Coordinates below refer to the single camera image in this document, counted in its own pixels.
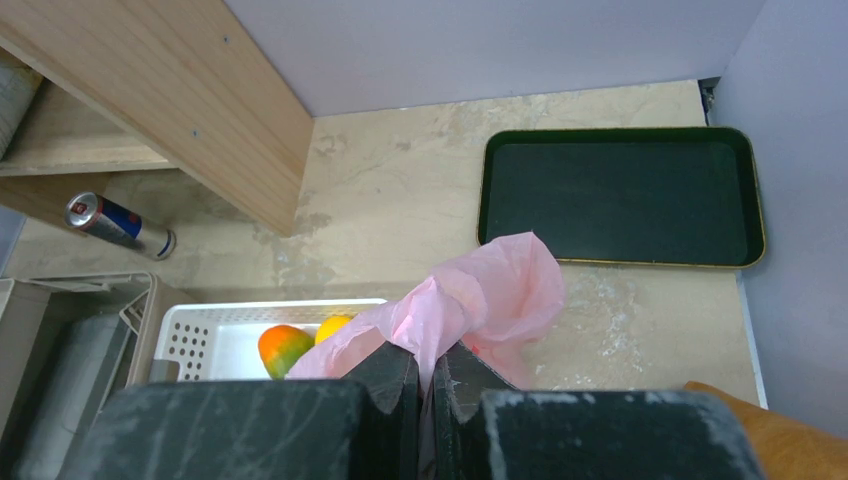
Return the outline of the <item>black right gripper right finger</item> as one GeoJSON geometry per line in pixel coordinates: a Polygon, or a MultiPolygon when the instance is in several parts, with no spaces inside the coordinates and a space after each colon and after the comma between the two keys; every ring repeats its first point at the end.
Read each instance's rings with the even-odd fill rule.
{"type": "Polygon", "coordinates": [[[441,479],[763,479],[741,423],[683,390],[519,390],[461,343],[433,376],[441,479]]]}

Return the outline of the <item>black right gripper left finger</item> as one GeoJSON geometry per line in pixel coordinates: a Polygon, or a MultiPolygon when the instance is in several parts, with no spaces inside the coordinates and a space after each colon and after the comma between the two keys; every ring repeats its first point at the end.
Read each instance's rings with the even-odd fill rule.
{"type": "Polygon", "coordinates": [[[66,479],[412,479],[418,368],[383,344],[333,380],[133,387],[107,402],[66,479]]]}

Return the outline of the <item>pink plastic grocery bag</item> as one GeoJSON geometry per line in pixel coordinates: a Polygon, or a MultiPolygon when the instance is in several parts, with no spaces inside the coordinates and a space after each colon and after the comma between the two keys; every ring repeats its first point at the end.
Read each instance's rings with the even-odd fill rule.
{"type": "Polygon", "coordinates": [[[532,233],[435,267],[402,300],[357,314],[292,366],[276,395],[276,479],[509,479],[541,408],[516,389],[520,346],[564,304],[532,233]]]}

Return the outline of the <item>brown Trader Joe's bag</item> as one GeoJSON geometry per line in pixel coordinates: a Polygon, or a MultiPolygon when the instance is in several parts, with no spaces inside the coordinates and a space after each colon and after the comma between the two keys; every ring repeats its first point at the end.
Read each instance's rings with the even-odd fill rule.
{"type": "Polygon", "coordinates": [[[745,429],[769,479],[845,479],[847,441],[740,400],[711,385],[689,381],[687,390],[721,399],[745,429]]]}

